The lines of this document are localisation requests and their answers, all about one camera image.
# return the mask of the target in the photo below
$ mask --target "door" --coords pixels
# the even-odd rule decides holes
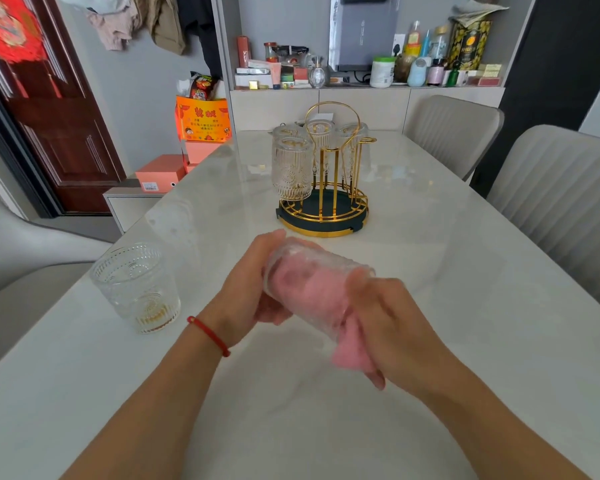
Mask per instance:
[[[111,137],[56,1],[23,1],[42,31],[46,60],[7,63],[0,58],[4,104],[65,213],[108,213],[102,193],[125,177]],[[0,0],[0,25],[10,23],[7,36],[14,32],[17,44],[23,25],[12,21],[10,11],[13,6]]]
[[[504,125],[475,169],[486,197],[517,138],[536,125],[578,131],[600,90],[600,0],[536,0],[500,102]]]

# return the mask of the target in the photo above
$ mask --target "red string bracelet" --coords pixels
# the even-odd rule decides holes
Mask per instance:
[[[218,347],[220,347],[220,350],[222,350],[222,357],[229,357],[229,355],[231,355],[231,352],[229,352],[229,348],[227,348],[227,346],[224,345],[224,342],[207,325],[200,322],[200,320],[198,320],[195,317],[187,318],[187,322],[192,323],[193,325],[197,326],[200,330],[205,332],[207,336],[211,340],[213,340]]]

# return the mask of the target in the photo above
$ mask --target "black garment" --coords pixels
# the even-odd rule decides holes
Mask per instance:
[[[214,11],[211,0],[177,0],[178,18],[182,32],[191,30],[197,35],[202,45],[202,55],[209,67],[211,76],[222,79],[222,65],[220,64],[220,50],[216,37]]]

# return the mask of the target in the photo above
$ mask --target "dining table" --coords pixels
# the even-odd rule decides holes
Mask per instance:
[[[401,279],[451,351],[600,479],[600,305],[417,144],[400,132],[370,136],[359,181],[366,225],[308,239]],[[174,322],[137,333],[86,274],[1,359],[0,480],[62,475],[257,234],[283,227],[271,161],[268,132],[236,133],[113,245],[165,250],[182,303]],[[432,412],[392,384],[380,392],[337,369],[333,349],[298,317],[257,324],[216,371],[182,478],[475,478]]]

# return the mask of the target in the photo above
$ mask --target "person's right hand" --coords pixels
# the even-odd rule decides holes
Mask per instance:
[[[356,269],[347,278],[347,294],[369,355],[385,377],[419,399],[441,392],[457,359],[404,284],[369,278],[366,270]]]

